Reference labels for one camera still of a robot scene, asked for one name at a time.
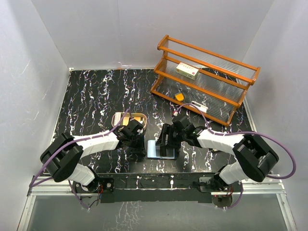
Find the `small orange yellow block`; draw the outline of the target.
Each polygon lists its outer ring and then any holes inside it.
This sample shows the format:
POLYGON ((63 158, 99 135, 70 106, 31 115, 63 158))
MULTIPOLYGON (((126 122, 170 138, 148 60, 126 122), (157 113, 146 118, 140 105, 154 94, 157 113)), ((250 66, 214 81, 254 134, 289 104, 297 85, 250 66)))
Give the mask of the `small orange yellow block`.
POLYGON ((182 93, 175 94, 175 99, 182 102, 184 100, 184 95, 182 93))

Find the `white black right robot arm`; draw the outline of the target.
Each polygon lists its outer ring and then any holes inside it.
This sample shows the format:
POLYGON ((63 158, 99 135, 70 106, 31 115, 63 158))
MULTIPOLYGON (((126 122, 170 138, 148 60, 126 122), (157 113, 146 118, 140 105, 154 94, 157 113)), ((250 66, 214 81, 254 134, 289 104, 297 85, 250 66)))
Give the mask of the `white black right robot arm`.
POLYGON ((213 132, 205 126, 194 126, 187 116, 177 115, 171 124, 164 124, 155 143, 159 157, 166 157, 169 151, 175 151, 186 142, 198 148, 215 149, 232 154, 237 161, 223 166, 203 187, 225 191, 237 181, 252 179, 262 182, 279 157, 274 150, 257 134, 227 135, 213 132))

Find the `stack of credit cards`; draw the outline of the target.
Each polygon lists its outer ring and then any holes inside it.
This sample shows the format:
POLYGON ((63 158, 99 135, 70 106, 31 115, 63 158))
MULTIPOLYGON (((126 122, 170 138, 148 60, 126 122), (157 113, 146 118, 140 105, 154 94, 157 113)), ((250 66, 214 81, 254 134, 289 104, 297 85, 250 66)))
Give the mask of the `stack of credit cards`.
POLYGON ((113 127, 115 127, 119 123, 120 119, 123 117, 124 114, 125 114, 124 112, 116 112, 113 115, 113 117, 112 117, 112 126, 113 127))

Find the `white black small device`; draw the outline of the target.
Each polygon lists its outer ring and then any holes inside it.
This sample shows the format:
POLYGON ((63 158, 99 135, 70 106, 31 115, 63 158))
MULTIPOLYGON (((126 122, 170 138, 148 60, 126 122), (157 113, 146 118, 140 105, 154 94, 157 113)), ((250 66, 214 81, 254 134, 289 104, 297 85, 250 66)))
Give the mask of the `white black small device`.
POLYGON ((193 104, 194 106, 196 106, 201 112, 203 113, 207 113, 207 110, 208 110, 208 107, 201 104, 201 103, 198 103, 196 101, 191 101, 191 104, 193 104))

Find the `orange wooden shelf rack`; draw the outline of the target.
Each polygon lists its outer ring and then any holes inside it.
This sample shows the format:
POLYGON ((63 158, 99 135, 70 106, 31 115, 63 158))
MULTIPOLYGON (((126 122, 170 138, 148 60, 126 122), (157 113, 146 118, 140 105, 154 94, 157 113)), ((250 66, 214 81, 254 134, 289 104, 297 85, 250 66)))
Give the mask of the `orange wooden shelf rack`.
POLYGON ((250 86, 254 85, 260 67, 208 51, 195 45, 165 35, 157 45, 163 52, 155 66, 158 75, 151 93, 177 105, 183 105, 208 119, 228 126, 237 109, 241 107, 250 86), (177 65, 183 62, 199 69, 195 80, 180 75, 177 65), (175 94, 182 93, 179 102, 175 94), (196 101, 208 107, 201 112, 191 104, 196 101))

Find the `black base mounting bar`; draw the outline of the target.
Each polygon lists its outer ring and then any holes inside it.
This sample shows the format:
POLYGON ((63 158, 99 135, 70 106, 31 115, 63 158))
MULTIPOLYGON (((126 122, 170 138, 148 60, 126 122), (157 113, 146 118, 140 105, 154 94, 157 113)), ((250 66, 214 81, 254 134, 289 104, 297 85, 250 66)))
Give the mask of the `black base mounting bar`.
POLYGON ((197 201, 211 203, 216 191, 200 185, 212 173, 101 174, 101 203, 197 201))

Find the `white red small box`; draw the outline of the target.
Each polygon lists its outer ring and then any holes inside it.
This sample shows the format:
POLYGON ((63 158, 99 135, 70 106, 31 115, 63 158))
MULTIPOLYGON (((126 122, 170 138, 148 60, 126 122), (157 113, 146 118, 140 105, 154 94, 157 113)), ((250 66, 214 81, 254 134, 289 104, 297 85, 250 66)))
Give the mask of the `white red small box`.
POLYGON ((196 76, 198 75, 199 69, 195 68, 194 66, 180 62, 176 67, 176 71, 180 75, 195 80, 196 76))

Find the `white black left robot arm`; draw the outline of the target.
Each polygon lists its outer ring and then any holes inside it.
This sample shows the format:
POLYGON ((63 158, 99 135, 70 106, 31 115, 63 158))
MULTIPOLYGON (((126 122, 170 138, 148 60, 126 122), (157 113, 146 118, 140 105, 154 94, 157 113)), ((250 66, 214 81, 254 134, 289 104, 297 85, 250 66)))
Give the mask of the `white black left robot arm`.
POLYGON ((40 161, 55 182, 75 181, 89 191, 99 188, 99 177, 90 167, 79 163, 85 156, 126 147, 144 149, 144 122, 132 119, 126 126, 88 136, 62 133, 40 156, 40 161))

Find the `black blue card holder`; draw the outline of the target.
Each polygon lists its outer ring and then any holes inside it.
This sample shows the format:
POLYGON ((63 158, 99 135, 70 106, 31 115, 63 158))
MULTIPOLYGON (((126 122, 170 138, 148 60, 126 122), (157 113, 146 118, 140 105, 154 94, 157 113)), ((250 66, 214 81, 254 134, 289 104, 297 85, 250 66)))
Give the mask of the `black blue card holder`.
POLYGON ((146 158, 157 160, 175 160, 176 150, 174 148, 161 148, 156 145, 155 140, 148 140, 146 158))

